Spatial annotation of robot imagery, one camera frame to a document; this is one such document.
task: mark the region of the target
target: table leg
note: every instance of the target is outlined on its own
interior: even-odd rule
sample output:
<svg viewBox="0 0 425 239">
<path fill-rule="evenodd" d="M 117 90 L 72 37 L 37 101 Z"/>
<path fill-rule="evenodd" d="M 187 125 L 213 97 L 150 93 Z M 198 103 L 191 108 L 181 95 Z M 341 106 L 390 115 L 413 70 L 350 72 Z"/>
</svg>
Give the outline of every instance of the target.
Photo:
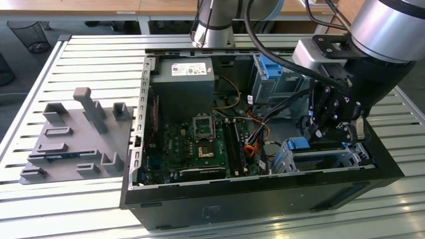
<svg viewBox="0 0 425 239">
<path fill-rule="evenodd" d="M 138 26 L 140 26 L 140 33 L 142 35 L 150 35 L 149 30 L 149 16 L 137 16 Z"/>
<path fill-rule="evenodd" d="M 331 19 L 333 19 L 333 15 L 315 16 L 315 18 L 326 23 L 330 23 Z M 329 27 L 322 26 L 322 25 L 317 25 L 315 30 L 314 30 L 314 34 L 325 34 L 327 29 L 329 29 Z"/>
</svg>

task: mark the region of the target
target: wire bundle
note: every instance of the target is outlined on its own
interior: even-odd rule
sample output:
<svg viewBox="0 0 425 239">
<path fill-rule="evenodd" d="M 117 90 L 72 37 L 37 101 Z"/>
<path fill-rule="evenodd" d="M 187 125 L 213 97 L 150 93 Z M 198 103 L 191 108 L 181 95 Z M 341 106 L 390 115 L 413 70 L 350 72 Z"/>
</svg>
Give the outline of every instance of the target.
<svg viewBox="0 0 425 239">
<path fill-rule="evenodd" d="M 295 100 L 305 96 L 309 93 L 309 90 L 302 90 L 297 93 L 294 93 L 286 100 L 283 100 L 282 102 L 279 102 L 271 109 L 270 111 L 266 113 L 266 115 L 263 116 L 263 118 L 261 120 L 255 120 L 255 122 L 259 124 L 258 128 L 251 132 L 247 140 L 246 140 L 246 145 L 243 147 L 243 151 L 249 154 L 249 156 L 251 157 L 254 154 L 259 154 L 258 149 L 259 149 L 259 142 L 262 144 L 263 141 L 267 141 L 267 137 L 269 137 L 269 132 L 270 129 L 266 126 L 266 123 L 270 121 L 270 119 L 278 115 L 278 113 L 285 110 L 286 108 L 290 107 L 290 105 L 295 102 Z M 263 128 L 266 129 L 266 137 L 262 140 L 259 137 Z"/>
</svg>

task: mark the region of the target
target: black cable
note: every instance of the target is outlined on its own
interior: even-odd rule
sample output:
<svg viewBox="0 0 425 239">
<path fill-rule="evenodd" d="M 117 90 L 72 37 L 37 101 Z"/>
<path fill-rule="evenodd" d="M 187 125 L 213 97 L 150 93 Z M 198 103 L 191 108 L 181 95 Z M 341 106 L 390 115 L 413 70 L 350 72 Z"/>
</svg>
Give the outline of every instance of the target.
<svg viewBox="0 0 425 239">
<path fill-rule="evenodd" d="M 291 63 L 290 61 L 282 59 L 277 55 L 274 55 L 273 52 L 270 52 L 265 46 L 262 45 L 261 41 L 258 40 L 255 34 L 251 31 L 251 26 L 250 26 L 250 18 L 249 18 L 249 11 L 251 7 L 253 0 L 249 0 L 246 8 L 245 8 L 245 14 L 243 14 L 243 22 L 245 22 L 245 28 L 246 32 L 249 35 L 249 38 L 251 40 L 251 43 L 254 44 L 255 48 L 258 51 L 278 65 L 282 67 L 287 68 L 289 70 L 311 77 L 314 80 L 322 82 L 325 85 L 335 87 L 338 90 L 345 90 L 347 88 L 347 84 L 343 81 L 337 81 L 329 77 L 322 76 L 319 73 L 315 71 Z"/>
<path fill-rule="evenodd" d="M 305 10 L 306 10 L 306 15 L 307 17 L 310 18 L 310 20 L 313 22 L 315 22 L 318 25 L 322 25 L 322 26 L 327 26 L 327 27 L 331 27 L 331 28 L 335 28 L 335 29 L 339 29 L 339 30 L 346 30 L 346 28 L 341 25 L 337 25 L 337 24 L 333 24 L 333 23 L 326 23 L 321 20 L 317 20 L 313 16 L 313 13 L 311 13 L 311 9 L 310 9 L 310 3 L 309 3 L 309 0 L 303 0 L 305 2 Z"/>
<path fill-rule="evenodd" d="M 190 40 L 194 41 L 193 39 L 193 30 L 194 30 L 194 25 L 198 23 L 198 19 L 199 19 L 199 9 L 201 9 L 201 6 L 202 6 L 202 3 L 199 5 L 199 0 L 197 1 L 197 14 L 194 15 L 194 20 L 191 22 L 191 27 L 190 27 Z"/>
<path fill-rule="evenodd" d="M 325 2 L 326 2 L 326 4 L 327 4 L 330 10 L 333 11 L 333 13 L 334 13 L 334 14 L 338 14 L 339 11 L 338 11 L 337 7 L 334 6 L 331 0 L 325 0 Z"/>
<path fill-rule="evenodd" d="M 203 45 L 205 45 L 205 39 L 206 39 L 207 28 L 209 28 L 209 26 L 210 26 L 211 12 L 213 12 L 213 7 L 210 6 L 210 13 L 209 13 L 209 15 L 207 15 L 206 29 L 205 29 L 205 34 L 203 34 L 203 40 L 202 40 L 201 48 L 202 48 Z"/>
<path fill-rule="evenodd" d="M 270 141 L 269 143 L 270 143 L 270 144 L 275 144 L 278 147 L 281 147 L 281 143 L 279 143 L 279 142 Z"/>
<path fill-rule="evenodd" d="M 262 132 L 262 128 L 263 125 L 269 122 L 269 120 L 287 107 L 290 107 L 290 105 L 297 101 L 297 99 L 302 96 L 305 96 L 306 94 L 309 94 L 309 90 L 302 90 L 297 93 L 294 93 L 287 99 L 285 99 L 281 103 L 278 103 L 266 113 L 266 115 L 263 116 L 262 120 L 261 120 L 261 125 L 258 126 L 258 128 L 253 131 L 253 133 L 250 134 L 249 138 L 247 138 L 247 145 L 253 145 L 255 142 L 255 139 L 258 137 L 258 134 Z"/>
</svg>

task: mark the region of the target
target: cable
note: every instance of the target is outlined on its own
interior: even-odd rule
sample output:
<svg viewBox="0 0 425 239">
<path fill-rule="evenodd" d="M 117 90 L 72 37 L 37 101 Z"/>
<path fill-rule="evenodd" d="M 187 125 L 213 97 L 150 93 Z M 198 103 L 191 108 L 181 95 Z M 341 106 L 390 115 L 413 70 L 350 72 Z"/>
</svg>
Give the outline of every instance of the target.
<svg viewBox="0 0 425 239">
<path fill-rule="evenodd" d="M 203 48 L 203 45 L 205 45 L 207 28 L 210 26 L 210 19 L 211 19 L 211 13 L 213 13 L 213 7 L 211 6 L 213 6 L 213 0 L 211 0 L 211 4 L 210 4 L 210 12 L 209 12 L 209 15 L 207 15 L 206 28 L 205 28 L 205 34 L 203 34 L 203 40 L 202 40 L 201 48 Z"/>
<path fill-rule="evenodd" d="M 28 93 L 9 93 L 9 94 L 1 94 L 0 96 L 13 96 L 13 95 L 28 95 Z"/>
<path fill-rule="evenodd" d="M 152 110 L 152 114 L 153 114 L 153 129 L 152 129 L 152 134 L 149 137 L 149 141 L 145 144 L 145 147 L 148 147 L 148 145 L 150 144 L 152 140 L 153 140 L 153 136 L 154 136 L 154 132 L 156 132 L 156 127 L 157 127 L 157 120 L 156 120 L 156 107 L 157 107 L 157 98 L 153 97 L 153 110 Z"/>
<path fill-rule="evenodd" d="M 235 100 L 235 103 L 234 103 L 233 105 L 230 105 L 230 106 L 213 107 L 213 109 L 214 109 L 214 110 L 231 109 L 231 108 L 234 108 L 234 107 L 238 105 L 238 103 L 239 103 L 239 99 L 241 99 L 239 91 L 238 91 L 238 88 L 237 88 L 235 84 L 233 84 L 233 82 L 231 82 L 226 77 L 218 76 L 218 78 L 225 79 L 225 80 L 230 83 L 230 85 L 233 86 L 233 88 L 235 89 L 235 91 L 237 91 L 237 100 Z"/>
<path fill-rule="evenodd" d="M 295 102 L 295 100 L 305 96 L 306 94 L 309 94 L 309 90 L 302 90 L 297 93 L 294 93 L 286 100 L 283 100 L 281 103 L 278 103 L 266 113 L 266 115 L 263 116 L 262 120 L 261 120 L 261 125 L 258 126 L 258 128 L 253 131 L 253 133 L 250 134 L 250 136 L 247 137 L 247 145 L 251 145 L 255 142 L 255 139 L 258 137 L 258 134 L 262 131 L 262 127 L 265 126 L 265 124 L 269 122 L 269 120 L 287 107 L 290 107 L 290 105 Z"/>
<path fill-rule="evenodd" d="M 202 2 L 201 2 L 201 5 L 199 5 L 199 0 L 198 0 L 198 1 L 197 1 L 197 14 L 195 14 L 194 20 L 193 20 L 193 22 L 191 22 L 190 33 L 189 33 L 191 42 L 194 41 L 194 39 L 193 39 L 193 34 L 194 34 L 193 30 L 194 30 L 194 25 L 195 25 L 195 24 L 198 23 L 198 21 L 199 21 L 199 9 L 201 9 L 202 4 L 203 4 L 203 0 L 202 0 Z"/>
<path fill-rule="evenodd" d="M 333 86 L 339 90 L 345 90 L 347 88 L 347 84 L 343 81 L 337 81 L 329 77 L 322 76 L 319 73 L 315 71 L 291 63 L 290 61 L 282 59 L 274 53 L 271 53 L 265 46 L 262 45 L 261 41 L 258 40 L 255 34 L 251 31 L 251 26 L 250 26 L 250 18 L 249 18 L 249 11 L 251 7 L 253 0 L 249 0 L 246 8 L 245 8 L 245 14 L 243 14 L 243 22 L 245 22 L 245 28 L 246 32 L 249 35 L 249 38 L 251 40 L 251 43 L 257 47 L 258 51 L 278 65 L 282 67 L 287 68 L 289 70 L 299 73 L 301 75 L 311 77 L 314 80 L 322 82 L 325 85 Z"/>
<path fill-rule="evenodd" d="M 314 18 L 313 16 L 313 13 L 311 13 L 311 9 L 310 9 L 310 3 L 309 3 L 309 0 L 303 0 L 305 2 L 305 10 L 306 10 L 306 15 L 307 17 L 310 18 L 310 20 L 317 23 L 318 25 L 322 25 L 322 26 L 327 26 L 327 27 L 331 27 L 331 28 L 335 28 L 335 29 L 339 29 L 339 30 L 346 30 L 346 28 L 341 25 L 337 25 L 337 24 L 333 24 L 333 23 L 326 23 L 318 19 Z"/>
<path fill-rule="evenodd" d="M 325 0 L 325 2 L 327 4 L 330 10 L 333 11 L 333 13 L 337 15 L 339 13 L 339 11 L 338 11 L 337 7 L 334 6 L 331 0 Z"/>
<path fill-rule="evenodd" d="M 221 115 L 223 118 L 231 118 L 231 119 L 243 119 L 243 120 L 254 120 L 251 118 L 241 117 L 241 116 L 229 116 L 226 115 L 221 110 L 214 109 L 214 111 Z"/>
</svg>

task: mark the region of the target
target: floor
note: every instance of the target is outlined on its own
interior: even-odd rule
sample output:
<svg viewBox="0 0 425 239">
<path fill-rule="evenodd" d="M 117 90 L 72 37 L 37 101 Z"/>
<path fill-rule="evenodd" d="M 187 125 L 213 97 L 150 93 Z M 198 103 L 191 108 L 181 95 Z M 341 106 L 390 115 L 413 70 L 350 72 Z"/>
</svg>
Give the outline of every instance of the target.
<svg viewBox="0 0 425 239">
<path fill-rule="evenodd" d="M 52 45 L 62 34 L 121 34 L 112 31 L 109 22 L 101 22 L 101 25 L 97 27 L 86 27 L 82 22 L 50 22 L 50 27 L 52 30 L 45 31 L 45 35 Z M 6 96 L 2 96 L 2 94 L 26 93 L 29 91 L 48 59 L 49 51 L 40 54 L 30 54 L 8 29 L 5 22 L 0 21 L 0 54 L 4 56 L 16 75 L 14 81 L 0 87 L 1 140 L 25 98 L 25 94 Z M 414 70 L 401 82 L 399 86 L 421 111 L 425 112 L 425 60 L 418 62 Z"/>
<path fill-rule="evenodd" d="M 57 38 L 62 34 L 121 34 L 112 31 L 110 24 L 110 22 L 100 22 L 97 27 L 86 27 L 84 22 L 50 22 L 49 25 L 52 29 L 45 31 L 45 36 L 53 48 Z M 38 54 L 29 53 L 17 37 L 6 27 L 5 22 L 0 21 L 0 54 L 5 58 L 5 61 L 8 62 L 8 65 L 16 75 L 16 79 L 9 84 L 0 87 L 0 141 L 25 99 L 24 94 L 8 96 L 1 95 L 29 92 L 32 84 L 48 59 L 49 53 L 50 51 Z"/>
</svg>

